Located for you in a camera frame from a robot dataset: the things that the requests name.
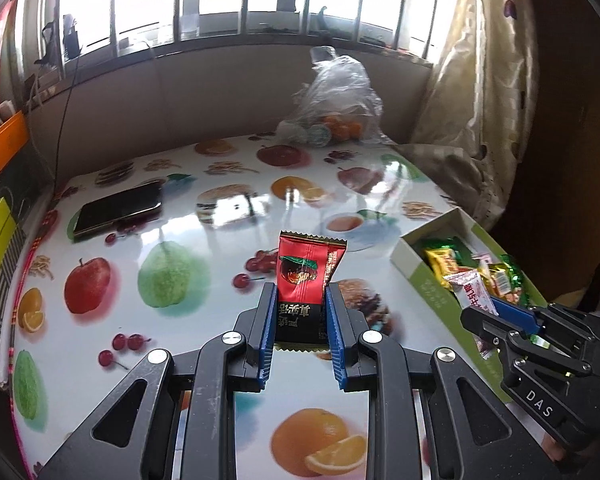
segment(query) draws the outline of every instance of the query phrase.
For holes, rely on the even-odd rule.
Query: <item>striped box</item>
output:
[[[0,332],[2,331],[2,318],[4,317],[11,279],[15,274],[20,252],[24,247],[25,241],[26,235],[22,229],[17,227],[0,265]]]

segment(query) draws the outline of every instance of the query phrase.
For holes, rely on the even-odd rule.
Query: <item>metal screw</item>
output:
[[[445,363],[450,363],[456,358],[456,353],[451,348],[441,348],[436,352],[436,356]]]
[[[167,352],[162,348],[158,348],[156,350],[151,350],[149,352],[149,355],[147,356],[147,359],[149,359],[149,362],[151,364],[157,365],[165,362],[167,360],[167,357]]]
[[[225,332],[222,334],[222,342],[227,345],[235,345],[242,341],[242,334],[240,332]]]
[[[367,343],[379,343],[382,341],[382,334],[377,330],[367,330],[362,334],[362,339]]]

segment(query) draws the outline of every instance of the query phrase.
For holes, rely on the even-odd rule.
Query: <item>black label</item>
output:
[[[320,304],[278,304],[276,342],[328,345],[324,308]]]

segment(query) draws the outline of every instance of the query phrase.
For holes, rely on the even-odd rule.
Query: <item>blue gripper pad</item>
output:
[[[493,296],[491,296],[491,301],[498,312],[498,316],[520,327],[520,330],[524,331],[527,335],[537,335],[540,332],[540,326],[536,321],[536,316],[532,312],[499,298],[494,298]]]
[[[327,287],[325,291],[324,307],[326,311],[327,339],[329,340],[329,349],[331,350],[331,364],[333,365],[333,375],[338,381],[341,390],[347,385],[347,369],[344,361],[344,342],[340,332],[340,324],[336,316],[336,309],[333,306],[331,291]]]
[[[271,298],[269,298],[269,307],[267,309],[267,318],[264,322],[262,339],[260,340],[260,369],[258,370],[258,382],[260,387],[264,388],[269,373],[271,371],[271,358],[273,357],[273,341],[276,335],[276,303],[278,302],[278,288],[274,285]]]

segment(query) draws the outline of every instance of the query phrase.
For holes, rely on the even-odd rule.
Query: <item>white candy wrapper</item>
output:
[[[489,293],[476,269],[459,272],[458,274],[450,274],[444,278],[451,284],[462,309],[474,306],[490,312],[494,316],[498,315],[498,311],[493,306],[493,303],[491,303]],[[476,335],[474,335],[474,339],[482,358],[488,359],[495,350],[495,346]]]

